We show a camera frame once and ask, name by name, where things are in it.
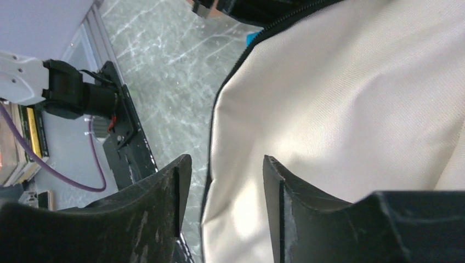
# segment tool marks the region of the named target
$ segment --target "black metal bracket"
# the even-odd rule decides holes
[[[194,0],[192,12],[201,18],[207,18],[213,6],[213,0]]]
[[[137,131],[135,121],[135,119],[137,119],[137,114],[135,113],[128,88],[121,83],[114,64],[107,61],[101,69],[101,74],[103,74],[106,79],[115,83],[119,91],[119,100],[115,112],[117,118],[113,128],[110,130],[110,140],[120,149],[133,138]]]
[[[99,75],[112,81],[119,91],[116,122],[103,147],[116,185],[121,190],[156,173],[157,165],[131,95],[127,86],[121,83],[114,64],[107,61]]]

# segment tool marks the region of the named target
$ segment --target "blue object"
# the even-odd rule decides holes
[[[260,32],[256,32],[256,33],[252,33],[252,34],[248,34],[248,35],[247,35],[247,38],[246,38],[246,44],[247,44],[247,46],[250,45],[250,43],[251,43],[252,40],[258,35],[258,33],[260,33]]]

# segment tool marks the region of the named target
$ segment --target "black zipper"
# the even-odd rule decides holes
[[[277,33],[280,33],[288,28],[290,28],[292,25],[297,23],[298,21],[306,18],[307,16],[325,8],[328,7],[332,4],[341,2],[342,0],[312,0],[310,3],[306,3],[305,5],[291,11],[290,13],[280,17],[279,19],[275,20],[265,28],[263,28],[251,41],[249,46],[244,50],[244,52],[241,54],[239,59],[236,61],[234,66],[232,67],[231,72],[229,72],[228,76],[224,80],[224,82],[221,84],[221,88],[219,92],[222,90],[223,86],[226,85],[226,83],[231,79],[231,77],[236,73],[236,71],[239,69],[239,67],[242,65],[242,63],[246,60],[246,58],[249,56],[250,52],[253,50],[255,45],[260,43],[261,41],[264,41]]]
[[[218,90],[215,101],[213,104],[213,112],[214,108],[216,106],[216,103],[218,101],[218,96],[221,93],[222,89],[226,85],[226,83],[233,77],[233,75],[236,73],[236,71],[239,69],[239,67],[242,65],[242,63],[246,60],[246,58],[250,55],[252,52],[253,48],[259,44],[260,42],[290,28],[293,26],[295,23],[299,22],[300,20],[306,18],[307,16],[318,12],[321,9],[324,9],[332,4],[341,2],[342,0],[311,0],[310,3],[306,3],[305,5],[301,6],[300,8],[295,9],[294,11],[282,16],[281,18],[275,20],[263,30],[261,30],[251,41],[249,46],[244,50],[244,52],[241,54],[237,62],[234,64],[232,67],[232,70],[229,72],[229,74],[226,76],[226,79],[224,80],[223,84],[221,84],[220,89]],[[207,195],[208,195],[208,190],[210,188],[210,184],[212,183],[212,177],[211,177],[211,171],[210,171],[210,155],[211,155],[211,145],[212,145],[212,125],[213,125],[213,114],[212,118],[210,120],[210,142],[209,142],[209,149],[208,149],[208,169],[207,169],[207,180],[205,183],[205,190],[203,192],[203,200],[202,200],[202,206],[201,206],[201,215],[200,215],[200,221],[202,221],[203,214],[205,212],[205,204],[207,202]],[[200,236],[201,236],[201,244],[202,244],[202,249],[203,249],[203,233],[200,229]]]

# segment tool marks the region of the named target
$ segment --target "white wall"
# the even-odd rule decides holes
[[[0,50],[60,59],[94,0],[1,0]]]

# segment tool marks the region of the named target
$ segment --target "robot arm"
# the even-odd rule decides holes
[[[86,83],[73,66],[0,51],[0,98],[66,119],[84,114],[110,118],[118,104],[115,85]]]
[[[0,98],[34,105],[45,100],[48,85],[49,72],[41,60],[0,51]]]

